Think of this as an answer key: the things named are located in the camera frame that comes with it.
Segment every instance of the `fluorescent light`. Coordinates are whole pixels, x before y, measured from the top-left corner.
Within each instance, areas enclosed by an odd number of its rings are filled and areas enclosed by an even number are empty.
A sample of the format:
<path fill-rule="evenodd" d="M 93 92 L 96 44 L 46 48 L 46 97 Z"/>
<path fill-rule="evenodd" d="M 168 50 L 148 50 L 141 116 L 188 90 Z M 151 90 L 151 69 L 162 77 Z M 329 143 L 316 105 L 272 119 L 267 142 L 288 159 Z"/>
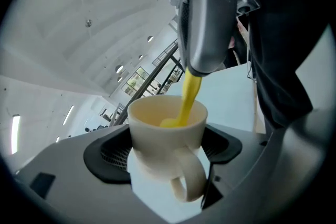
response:
<path fill-rule="evenodd" d="M 63 121 L 63 125 L 66 124 L 66 122 L 67 122 L 67 120 L 68 120 L 68 118 L 69 118 L 69 115 L 70 115 L 70 113 L 71 113 L 73 107 L 74 107 L 74 106 L 71 107 L 71 109 L 69 110 L 67 116 L 65 117 L 65 120 Z"/>
<path fill-rule="evenodd" d="M 117 68 L 117 70 L 116 70 L 117 74 L 122 70 L 123 67 L 124 67 L 124 66 L 119 66 L 119 67 Z"/>
<path fill-rule="evenodd" d="M 20 122 L 20 116 L 14 115 L 13 116 L 13 123 L 12 123 L 12 154 L 17 152 L 17 132 L 19 130 L 19 122 Z"/>

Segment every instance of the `yellow liquid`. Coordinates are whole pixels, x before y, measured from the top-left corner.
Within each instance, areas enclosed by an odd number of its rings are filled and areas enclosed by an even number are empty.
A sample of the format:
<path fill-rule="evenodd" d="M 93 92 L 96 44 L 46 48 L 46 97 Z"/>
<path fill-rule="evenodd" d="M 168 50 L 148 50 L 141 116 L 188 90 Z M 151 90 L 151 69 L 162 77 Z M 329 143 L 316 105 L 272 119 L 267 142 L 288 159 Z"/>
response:
<path fill-rule="evenodd" d="M 160 127 L 174 128 L 187 125 L 190 110 L 201 87 L 202 78 L 192 75 L 188 69 L 185 70 L 185 78 L 182 87 L 182 105 L 177 119 L 165 119 Z"/>

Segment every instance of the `white mug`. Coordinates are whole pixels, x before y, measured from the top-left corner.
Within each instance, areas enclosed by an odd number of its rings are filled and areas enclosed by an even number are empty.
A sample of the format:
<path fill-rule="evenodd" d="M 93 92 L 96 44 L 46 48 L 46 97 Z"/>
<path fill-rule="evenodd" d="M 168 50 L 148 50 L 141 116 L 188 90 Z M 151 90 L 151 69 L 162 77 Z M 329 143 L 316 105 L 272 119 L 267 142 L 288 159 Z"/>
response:
<path fill-rule="evenodd" d="M 133 149 L 142 170 L 155 179 L 170 180 L 180 201 L 193 201 L 203 194 L 206 183 L 196 154 L 208 113 L 195 101 L 186 127 L 159 127 L 162 120 L 177 118 L 181 103 L 179 96 L 154 95 L 135 100 L 127 112 Z M 181 177 L 185 178 L 186 189 Z"/>

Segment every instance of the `white ceiling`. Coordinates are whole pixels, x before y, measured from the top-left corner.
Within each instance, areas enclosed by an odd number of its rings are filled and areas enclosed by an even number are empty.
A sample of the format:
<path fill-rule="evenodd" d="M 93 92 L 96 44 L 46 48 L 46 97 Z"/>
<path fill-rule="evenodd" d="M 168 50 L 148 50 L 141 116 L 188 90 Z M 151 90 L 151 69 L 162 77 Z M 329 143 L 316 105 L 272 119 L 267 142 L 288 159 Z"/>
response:
<path fill-rule="evenodd" d="M 12 8 L 76 70 L 111 94 L 174 17 L 167 0 L 16 0 Z M 92 26 L 85 27 L 86 20 Z"/>

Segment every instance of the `mug handle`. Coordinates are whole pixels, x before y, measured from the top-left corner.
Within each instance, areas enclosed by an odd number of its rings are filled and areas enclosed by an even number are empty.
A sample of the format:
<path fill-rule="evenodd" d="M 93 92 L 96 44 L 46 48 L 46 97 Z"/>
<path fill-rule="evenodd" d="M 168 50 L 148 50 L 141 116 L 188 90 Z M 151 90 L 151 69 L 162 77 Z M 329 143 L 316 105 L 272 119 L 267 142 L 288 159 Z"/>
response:
<path fill-rule="evenodd" d="M 180 178 L 171 180 L 175 197 L 182 201 L 195 201 L 203 194 L 206 176 L 203 166 L 197 156 L 187 147 L 174 151 L 185 178 L 186 189 Z"/>

